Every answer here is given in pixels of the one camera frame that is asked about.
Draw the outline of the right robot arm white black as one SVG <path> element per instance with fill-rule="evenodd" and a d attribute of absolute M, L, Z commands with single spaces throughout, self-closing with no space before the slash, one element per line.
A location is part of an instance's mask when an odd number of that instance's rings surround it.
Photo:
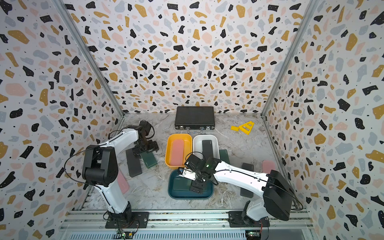
<path fill-rule="evenodd" d="M 248 201 L 243 209 L 242 218 L 260 221 L 266 217 L 274 217 L 281 221 L 290 219 L 292 207 L 296 200 L 293 189 L 282 174 L 272 170 L 269 174 L 256 173 L 235 166 L 216 158 L 204 161 L 192 155 L 185 168 L 179 168 L 181 177 L 190 179 L 191 192 L 201 193 L 206 183 L 227 183 L 248 190 L 259 198 Z"/>

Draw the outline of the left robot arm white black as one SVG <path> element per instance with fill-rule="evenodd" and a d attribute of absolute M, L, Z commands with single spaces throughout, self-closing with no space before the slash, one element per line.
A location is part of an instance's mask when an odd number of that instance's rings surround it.
<path fill-rule="evenodd" d="M 103 197 L 108 208 L 106 228 L 146 228 L 148 212 L 132 211 L 130 202 L 124 197 L 119 186 L 119 166 L 117 156 L 126 153 L 131 177 L 142 173 L 141 155 L 158 151 L 159 147 L 153 140 L 154 127 L 145 120 L 138 125 L 128 125 L 114 131 L 114 137 L 99 145 L 90 145 L 83 150 L 84 163 L 82 177 L 84 184 L 93 186 Z"/>

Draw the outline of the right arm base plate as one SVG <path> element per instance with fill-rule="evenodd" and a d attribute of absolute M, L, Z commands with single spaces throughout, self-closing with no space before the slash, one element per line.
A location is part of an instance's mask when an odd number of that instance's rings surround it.
<path fill-rule="evenodd" d="M 270 226 L 270 222 L 267 218 L 255 221 L 246 216 L 242 211 L 229 211 L 228 222 L 231 228 L 264 228 Z"/>

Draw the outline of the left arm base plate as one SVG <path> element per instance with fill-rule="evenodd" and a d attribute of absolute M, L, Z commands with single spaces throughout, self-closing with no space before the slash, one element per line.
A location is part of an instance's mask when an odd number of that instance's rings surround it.
<path fill-rule="evenodd" d="M 145 229 L 149 220 L 149 212 L 129 212 L 114 214 L 108 212 L 108 219 L 105 225 L 106 229 Z"/>

